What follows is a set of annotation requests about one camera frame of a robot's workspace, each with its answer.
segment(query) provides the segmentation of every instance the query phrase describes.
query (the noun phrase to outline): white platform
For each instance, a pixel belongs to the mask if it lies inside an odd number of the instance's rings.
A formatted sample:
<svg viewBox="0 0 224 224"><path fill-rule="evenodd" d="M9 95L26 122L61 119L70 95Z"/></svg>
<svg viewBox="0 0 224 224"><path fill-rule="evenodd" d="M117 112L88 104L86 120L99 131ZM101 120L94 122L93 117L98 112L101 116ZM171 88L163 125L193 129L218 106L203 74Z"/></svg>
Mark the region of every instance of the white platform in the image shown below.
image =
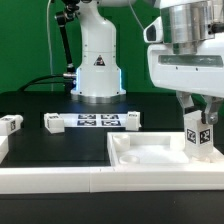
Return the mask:
<svg viewBox="0 0 224 224"><path fill-rule="evenodd" d="M114 147L118 134L130 136L129 150ZM198 161L185 155L182 144L184 133L109 133L111 167L3 168L0 193L224 189L224 156L214 149ZM119 158L127 155L139 157L138 163L121 164Z"/></svg>

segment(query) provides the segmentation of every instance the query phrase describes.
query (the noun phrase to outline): warning label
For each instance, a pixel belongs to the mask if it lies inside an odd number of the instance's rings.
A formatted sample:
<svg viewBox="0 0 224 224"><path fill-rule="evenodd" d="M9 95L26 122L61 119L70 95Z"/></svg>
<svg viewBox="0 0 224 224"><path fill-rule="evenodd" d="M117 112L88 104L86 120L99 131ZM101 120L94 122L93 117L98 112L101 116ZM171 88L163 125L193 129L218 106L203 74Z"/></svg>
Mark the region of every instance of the warning label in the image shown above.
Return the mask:
<svg viewBox="0 0 224 224"><path fill-rule="evenodd" d="M103 58L101 55L97 58L96 62L94 63L95 66L105 66L105 63L103 61Z"/></svg>

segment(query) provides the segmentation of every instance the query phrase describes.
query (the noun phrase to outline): green wall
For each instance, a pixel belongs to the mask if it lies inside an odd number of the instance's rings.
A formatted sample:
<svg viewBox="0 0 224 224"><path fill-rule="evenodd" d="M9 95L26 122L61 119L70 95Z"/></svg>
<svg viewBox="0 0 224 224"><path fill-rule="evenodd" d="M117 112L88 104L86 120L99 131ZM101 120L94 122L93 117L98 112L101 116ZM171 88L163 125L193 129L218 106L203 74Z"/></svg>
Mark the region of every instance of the green wall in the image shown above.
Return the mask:
<svg viewBox="0 0 224 224"><path fill-rule="evenodd" d="M50 74L46 32L48 0L15 0L0 3L0 92L17 90L28 81ZM148 26L159 11L143 0L134 5L143 26ZM63 4L56 0L51 5L51 35L54 73L63 73L66 62L59 29L54 20ZM100 14L117 28L117 64L122 69L124 88L129 92L160 91L154 88L148 72L147 47L142 30L130 8L100 8ZM74 64L81 63L81 33L76 20L67 26ZM32 87L32 90L50 90L50 86Z"/></svg>

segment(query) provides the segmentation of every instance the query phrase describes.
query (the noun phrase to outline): black tabletop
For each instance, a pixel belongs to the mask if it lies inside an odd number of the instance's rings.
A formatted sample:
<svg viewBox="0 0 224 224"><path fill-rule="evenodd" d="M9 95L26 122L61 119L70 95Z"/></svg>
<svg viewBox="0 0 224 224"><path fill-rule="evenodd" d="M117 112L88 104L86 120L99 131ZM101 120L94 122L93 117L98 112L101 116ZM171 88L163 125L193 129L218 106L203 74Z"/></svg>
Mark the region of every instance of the black tabletop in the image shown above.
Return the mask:
<svg viewBox="0 0 224 224"><path fill-rule="evenodd" d="M22 129L9 138L10 151L2 168L110 166L107 133L124 128L66 128L63 134L51 135L43 126L44 113L139 111L140 131L183 131L182 109L174 94L129 93L121 103L91 105L74 102L63 93L7 92L0 95L0 108L2 116L24 117ZM224 151L224 119L219 120L214 141ZM0 195L0 222L221 224L223 206L224 191Z"/></svg>

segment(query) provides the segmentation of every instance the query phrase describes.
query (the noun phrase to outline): marker cube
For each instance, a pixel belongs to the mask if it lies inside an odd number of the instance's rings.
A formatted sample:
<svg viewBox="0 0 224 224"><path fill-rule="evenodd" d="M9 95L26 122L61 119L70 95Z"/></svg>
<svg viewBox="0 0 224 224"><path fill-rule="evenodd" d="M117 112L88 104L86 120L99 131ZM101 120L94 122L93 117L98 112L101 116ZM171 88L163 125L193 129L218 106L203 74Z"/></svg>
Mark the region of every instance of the marker cube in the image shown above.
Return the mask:
<svg viewBox="0 0 224 224"><path fill-rule="evenodd" d="M127 131L138 131L140 127L140 112L128 112L125 129Z"/></svg>
<svg viewBox="0 0 224 224"><path fill-rule="evenodd" d="M205 158L213 152L213 126L203 124L201 111L184 115L185 151L188 156Z"/></svg>
<svg viewBox="0 0 224 224"><path fill-rule="evenodd" d="M45 114L44 124L51 134L65 132L64 119L61 118L57 113Z"/></svg>
<svg viewBox="0 0 224 224"><path fill-rule="evenodd" d="M21 115L6 115L0 119L0 136L8 136L21 128Z"/></svg>

